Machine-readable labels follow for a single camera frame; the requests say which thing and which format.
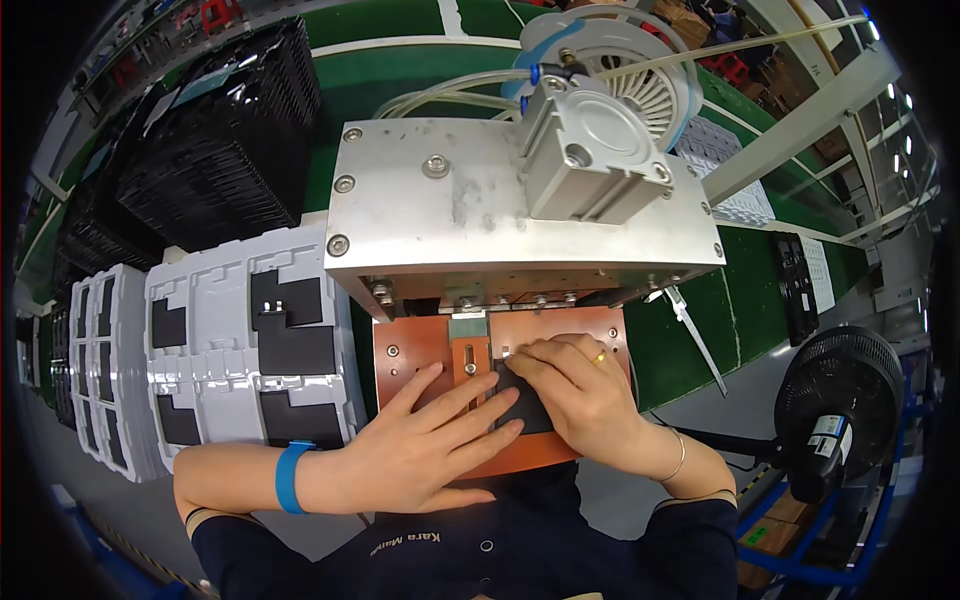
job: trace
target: left hand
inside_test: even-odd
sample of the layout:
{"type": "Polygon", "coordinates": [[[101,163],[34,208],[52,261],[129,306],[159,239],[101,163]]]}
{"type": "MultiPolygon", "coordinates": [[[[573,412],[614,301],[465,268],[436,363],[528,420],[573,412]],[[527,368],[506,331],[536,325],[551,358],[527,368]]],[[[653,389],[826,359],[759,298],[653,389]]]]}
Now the left hand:
{"type": "Polygon", "coordinates": [[[519,392],[504,390],[457,417],[471,400],[496,384],[499,375],[489,372],[411,413],[414,402],[442,368],[437,363],[420,369],[347,447],[337,451],[337,473],[331,482],[339,488],[339,506],[326,507],[324,512],[429,513],[496,499],[486,490],[454,490],[444,485],[487,462],[516,439],[523,429],[519,419],[491,433],[488,430],[516,402],[519,392]]]}

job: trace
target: navy shirt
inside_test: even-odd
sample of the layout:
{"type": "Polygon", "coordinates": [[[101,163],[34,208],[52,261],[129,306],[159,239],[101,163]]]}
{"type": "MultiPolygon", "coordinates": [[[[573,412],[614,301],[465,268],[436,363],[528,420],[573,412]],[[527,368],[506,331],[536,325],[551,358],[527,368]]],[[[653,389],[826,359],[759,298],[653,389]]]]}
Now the navy shirt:
{"type": "Polygon", "coordinates": [[[315,563],[249,516],[201,516],[193,547],[225,600],[736,596],[738,512],[729,500],[664,503],[641,538],[615,540],[589,527],[572,477],[564,479],[559,494],[556,486],[499,489],[488,504],[377,514],[315,563]]]}

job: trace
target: fan grille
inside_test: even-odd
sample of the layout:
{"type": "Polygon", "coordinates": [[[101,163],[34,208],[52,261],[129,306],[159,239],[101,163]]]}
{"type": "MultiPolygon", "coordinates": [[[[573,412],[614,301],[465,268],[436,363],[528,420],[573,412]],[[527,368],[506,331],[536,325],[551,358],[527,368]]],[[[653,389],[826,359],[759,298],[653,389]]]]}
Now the fan grille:
{"type": "Polygon", "coordinates": [[[777,435],[786,447],[800,447],[821,415],[846,416],[853,427],[846,477],[858,477],[882,460],[894,439],[902,379],[896,353],[874,332],[853,326],[825,331],[787,369],[774,408],[777,435]]]}

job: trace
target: right hand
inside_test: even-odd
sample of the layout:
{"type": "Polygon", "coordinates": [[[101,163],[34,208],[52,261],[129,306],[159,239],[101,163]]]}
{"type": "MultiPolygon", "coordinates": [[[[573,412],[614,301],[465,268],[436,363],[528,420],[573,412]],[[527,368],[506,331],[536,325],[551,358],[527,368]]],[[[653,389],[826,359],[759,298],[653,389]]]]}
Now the right hand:
{"type": "Polygon", "coordinates": [[[520,346],[507,366],[537,391],[554,429],[599,463],[642,473],[638,442],[651,425],[637,411],[627,376],[603,342],[565,333],[520,346]],[[605,351],[605,360],[592,361],[605,351]]]}

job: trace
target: red stool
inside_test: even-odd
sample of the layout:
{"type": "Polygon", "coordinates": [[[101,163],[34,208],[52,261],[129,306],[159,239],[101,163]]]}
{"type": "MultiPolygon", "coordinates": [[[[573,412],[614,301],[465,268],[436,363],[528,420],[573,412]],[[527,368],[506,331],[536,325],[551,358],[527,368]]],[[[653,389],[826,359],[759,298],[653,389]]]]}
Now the red stool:
{"type": "Polygon", "coordinates": [[[220,25],[227,25],[234,16],[243,16],[243,11],[236,0],[209,0],[200,7],[200,17],[204,21],[204,33],[210,36],[210,30],[220,25]]]}

